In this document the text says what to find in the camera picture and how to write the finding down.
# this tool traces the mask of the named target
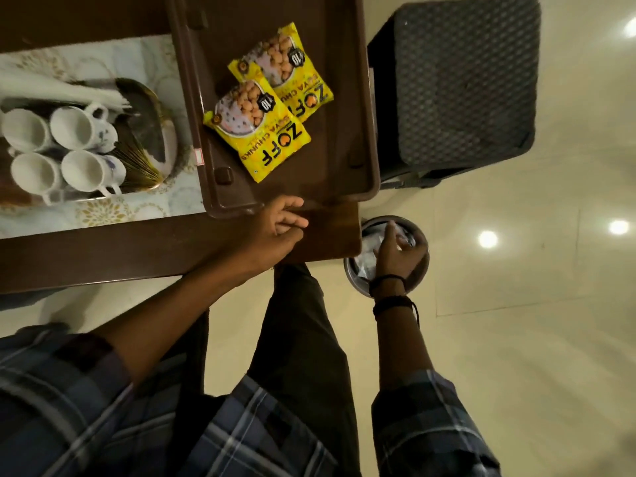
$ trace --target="person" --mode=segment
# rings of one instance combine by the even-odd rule
[[[236,250],[89,333],[57,324],[0,339],[0,474],[359,476],[350,375],[322,290],[306,265],[278,264],[308,225],[290,211],[302,205],[276,198]],[[425,251],[388,224],[371,284],[379,472],[498,476],[454,386],[434,371],[404,291]],[[208,308],[273,266],[247,374],[229,395],[205,395]]]

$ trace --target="person's left hand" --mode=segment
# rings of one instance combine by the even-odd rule
[[[309,225],[304,217],[288,210],[304,203],[296,196],[278,196],[270,201],[254,216],[247,239],[230,258],[232,264],[252,278],[280,263],[303,238],[303,229]]]

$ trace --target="floral tablecloth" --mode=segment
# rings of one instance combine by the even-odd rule
[[[0,68],[72,81],[126,77],[150,87],[171,112],[179,163],[148,192],[52,207],[0,208],[0,239],[204,212],[179,69],[170,35],[0,54]]]

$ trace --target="black pants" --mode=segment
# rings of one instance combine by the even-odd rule
[[[207,313],[166,357],[187,353],[186,377],[169,449],[169,471],[189,455],[225,397],[203,394]],[[360,475],[357,424],[346,354],[327,318],[322,290],[304,264],[281,266],[247,374],[292,411],[338,460]]]

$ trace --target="red and white label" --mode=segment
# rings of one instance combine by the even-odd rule
[[[205,164],[203,162],[203,151],[201,149],[195,149],[195,158],[196,158],[196,165]]]

